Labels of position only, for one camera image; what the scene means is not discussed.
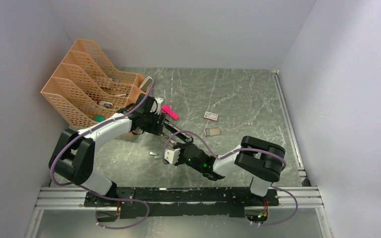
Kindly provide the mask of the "pink plastic staple remover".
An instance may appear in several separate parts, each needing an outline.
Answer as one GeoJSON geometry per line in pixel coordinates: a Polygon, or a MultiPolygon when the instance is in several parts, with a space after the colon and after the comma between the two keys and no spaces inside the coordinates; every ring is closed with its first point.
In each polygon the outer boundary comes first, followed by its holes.
{"type": "Polygon", "coordinates": [[[169,105],[163,105],[161,107],[161,111],[162,111],[162,113],[165,113],[168,116],[170,116],[173,120],[179,119],[179,115],[176,112],[174,112],[169,105]]]}

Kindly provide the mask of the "black stapler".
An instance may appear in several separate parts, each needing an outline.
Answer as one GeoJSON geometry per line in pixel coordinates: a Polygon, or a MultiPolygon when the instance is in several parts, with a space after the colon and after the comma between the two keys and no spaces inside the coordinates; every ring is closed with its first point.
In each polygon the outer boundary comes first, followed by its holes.
{"type": "Polygon", "coordinates": [[[193,137],[187,134],[186,132],[181,132],[181,129],[177,127],[174,123],[169,121],[168,119],[165,119],[163,122],[164,128],[168,130],[171,134],[174,134],[176,132],[179,132],[175,135],[175,137],[179,138],[183,143],[192,143],[193,137]]]}

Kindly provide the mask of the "brown cardboard staple tray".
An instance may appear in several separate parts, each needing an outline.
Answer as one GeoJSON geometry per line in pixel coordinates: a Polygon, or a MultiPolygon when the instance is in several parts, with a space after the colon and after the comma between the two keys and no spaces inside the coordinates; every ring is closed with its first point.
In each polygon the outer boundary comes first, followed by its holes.
{"type": "Polygon", "coordinates": [[[211,128],[204,129],[204,136],[206,137],[217,136],[220,134],[221,134],[221,129],[219,127],[211,127],[211,128]]]}

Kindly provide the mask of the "red white staple box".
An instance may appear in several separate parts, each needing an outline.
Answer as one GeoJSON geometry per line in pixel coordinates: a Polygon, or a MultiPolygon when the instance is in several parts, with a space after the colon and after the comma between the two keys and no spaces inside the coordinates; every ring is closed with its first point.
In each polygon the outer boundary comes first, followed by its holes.
{"type": "Polygon", "coordinates": [[[218,115],[218,114],[215,114],[215,113],[212,113],[212,112],[208,112],[208,111],[206,111],[206,112],[204,113],[203,118],[204,118],[204,119],[211,120],[211,121],[218,121],[219,115],[218,115]]]}

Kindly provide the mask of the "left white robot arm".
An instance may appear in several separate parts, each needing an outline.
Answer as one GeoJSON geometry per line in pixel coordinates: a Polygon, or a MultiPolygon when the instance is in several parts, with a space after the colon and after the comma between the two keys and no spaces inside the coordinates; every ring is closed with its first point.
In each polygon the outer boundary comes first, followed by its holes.
{"type": "Polygon", "coordinates": [[[117,185],[94,169],[96,151],[120,135],[147,132],[160,135],[166,116],[162,98],[140,94],[136,103],[117,110],[91,127],[64,130],[49,161],[52,181],[58,174],[77,186],[95,192],[105,206],[115,204],[117,185]]]}

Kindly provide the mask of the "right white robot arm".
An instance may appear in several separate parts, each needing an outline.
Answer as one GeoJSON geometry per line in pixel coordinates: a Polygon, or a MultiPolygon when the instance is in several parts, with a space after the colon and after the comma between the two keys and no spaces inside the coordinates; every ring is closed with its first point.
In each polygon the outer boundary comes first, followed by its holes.
{"type": "Polygon", "coordinates": [[[285,153],[282,146],[244,136],[240,145],[224,155],[208,155],[190,143],[165,150],[164,161],[174,166],[185,164],[212,181],[242,169],[253,176],[248,191],[249,202],[260,205],[266,200],[269,187],[280,180],[286,167],[285,153]]]}

